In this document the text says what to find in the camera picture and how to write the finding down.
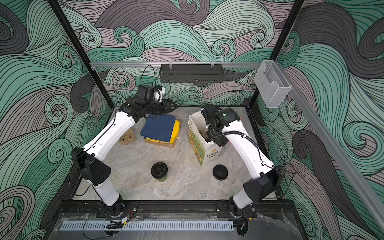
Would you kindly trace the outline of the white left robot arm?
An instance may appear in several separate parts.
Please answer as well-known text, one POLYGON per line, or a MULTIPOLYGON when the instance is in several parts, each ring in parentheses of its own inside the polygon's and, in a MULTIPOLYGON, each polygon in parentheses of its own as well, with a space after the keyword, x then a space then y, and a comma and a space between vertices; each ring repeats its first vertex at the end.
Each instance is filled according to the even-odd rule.
POLYGON ((125 206, 110 179, 111 168, 104 160, 121 136, 141 118, 167 114, 178 107, 163 97, 165 91, 161 85, 139 86, 137 93, 116 110, 114 118, 94 139, 71 152, 76 169, 91 184, 111 217, 121 216, 125 206))

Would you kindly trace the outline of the white paper takeout bag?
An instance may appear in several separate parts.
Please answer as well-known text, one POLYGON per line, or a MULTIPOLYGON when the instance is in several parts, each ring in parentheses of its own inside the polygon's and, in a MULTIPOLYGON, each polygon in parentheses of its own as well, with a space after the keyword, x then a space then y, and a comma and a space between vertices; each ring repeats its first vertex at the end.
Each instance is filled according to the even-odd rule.
POLYGON ((205 118, 201 112, 189 115, 189 143, 199 161, 200 166, 216 161, 223 149, 208 139, 205 118))

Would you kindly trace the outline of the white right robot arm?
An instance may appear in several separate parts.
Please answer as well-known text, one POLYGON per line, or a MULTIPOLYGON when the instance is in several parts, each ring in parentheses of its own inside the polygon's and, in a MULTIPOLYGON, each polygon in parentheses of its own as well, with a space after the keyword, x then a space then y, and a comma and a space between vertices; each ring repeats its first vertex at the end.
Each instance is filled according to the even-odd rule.
POLYGON ((276 166, 260 150, 232 108, 222 109, 210 104, 202 107, 201 114, 206 122, 209 139, 221 147, 230 142, 252 178, 229 200, 231 212, 236 215, 240 210, 274 192, 280 186, 286 171, 282 166, 276 166))

